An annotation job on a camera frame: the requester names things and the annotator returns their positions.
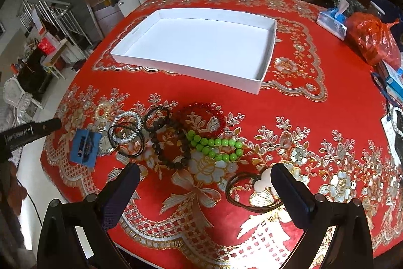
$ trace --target ornate white chair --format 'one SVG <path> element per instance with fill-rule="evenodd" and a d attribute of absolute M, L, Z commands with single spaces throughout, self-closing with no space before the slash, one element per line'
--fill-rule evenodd
<path fill-rule="evenodd" d="M 10 78 L 4 83 L 3 87 L 4 101 L 17 109 L 17 121 L 19 123 L 29 122 L 33 120 L 33 115 L 37 108 L 43 110 L 42 105 L 22 89 L 16 78 Z M 35 106 L 33 113 L 29 113 L 29 109 Z"/>

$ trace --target white floor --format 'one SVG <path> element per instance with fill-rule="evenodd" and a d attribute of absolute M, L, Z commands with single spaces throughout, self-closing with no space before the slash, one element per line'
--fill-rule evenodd
<path fill-rule="evenodd" d="M 40 122 L 54 117 L 64 93 L 75 76 L 75 72 L 70 68 L 63 70 L 63 74 L 66 77 L 66 80 L 58 80 L 56 78 L 52 80 L 44 96 L 44 109 L 36 112 L 34 118 L 35 121 Z M 24 147 L 17 172 L 18 179 L 27 188 L 28 193 L 35 202 L 42 221 L 51 200 L 58 198 L 65 203 L 60 192 L 48 180 L 42 170 L 40 156 L 44 142 L 45 138 L 42 138 Z M 39 236 L 41 233 L 41 225 L 32 202 L 28 197 L 23 201 L 20 223 L 25 238 L 25 246 L 27 249 L 33 250 L 36 255 Z M 85 238 L 82 228 L 78 228 L 77 232 L 85 255 L 87 258 L 92 256 L 92 250 Z"/>

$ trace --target red bag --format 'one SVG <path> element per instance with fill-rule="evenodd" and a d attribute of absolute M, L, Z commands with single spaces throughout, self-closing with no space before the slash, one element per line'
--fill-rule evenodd
<path fill-rule="evenodd" d="M 372 14 L 354 13 L 346 22 L 347 35 L 359 48 L 369 65 L 384 60 L 396 71 L 401 66 L 400 51 L 390 28 L 400 21 L 384 24 Z"/>

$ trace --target green bead bracelet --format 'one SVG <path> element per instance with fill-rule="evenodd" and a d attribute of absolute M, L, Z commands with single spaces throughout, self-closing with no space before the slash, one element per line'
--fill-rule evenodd
<path fill-rule="evenodd" d="M 194 130 L 189 130 L 186 134 L 187 140 L 190 141 L 190 145 L 196 148 L 199 152 L 202 152 L 204 155 L 209 156 L 215 161 L 236 161 L 239 157 L 243 156 L 242 143 L 240 141 L 235 141 L 233 139 L 207 139 L 202 138 L 200 135 L 197 135 Z M 212 148 L 215 146 L 230 146 L 235 148 L 235 152 L 231 154 L 227 153 L 216 153 Z"/>

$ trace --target dining table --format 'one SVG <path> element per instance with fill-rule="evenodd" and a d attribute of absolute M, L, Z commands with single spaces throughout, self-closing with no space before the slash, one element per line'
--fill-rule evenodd
<path fill-rule="evenodd" d="M 165 8 L 225 9 L 275 19 L 273 56 L 259 94 L 116 62 L 110 53 L 120 40 Z M 373 68 L 317 25 L 322 10 L 300 0 L 146 1 L 105 36 L 75 76 L 55 114 L 62 129 L 46 138 L 43 170 L 69 202 L 79 202 L 99 193 L 129 162 L 137 163 L 140 183 L 108 233 L 121 248 L 160 268 L 279 268 L 303 233 L 285 207 L 258 214 L 225 197 L 237 172 L 258 173 L 277 162 L 313 194 L 341 203 L 360 199 L 374 256 L 386 252 L 403 239 L 401 172 L 380 121 L 386 101 L 371 80 Z M 204 56 L 192 51 L 204 38 L 200 34 L 189 44 L 190 56 Z M 240 71 L 243 56 L 229 54 L 221 65 Z M 194 102 L 209 104 L 224 120 L 189 107 Z M 241 142 L 243 155 L 217 165 L 192 149 L 186 167 L 170 169 L 144 132 L 145 149 L 136 158 L 112 152 L 98 156 L 94 168 L 69 161 L 76 129 L 102 132 L 123 111 L 143 118 L 158 106 L 173 116 L 181 111 L 186 129 L 202 136 L 223 125 L 221 138 Z M 170 160 L 183 158 L 172 129 L 161 129 L 158 140 Z M 124 149 L 135 154 L 138 143 Z M 278 199 L 273 188 L 255 192 L 250 180 L 236 184 L 230 195 L 251 206 Z M 333 234 L 329 227 L 311 267 L 321 264 Z"/>

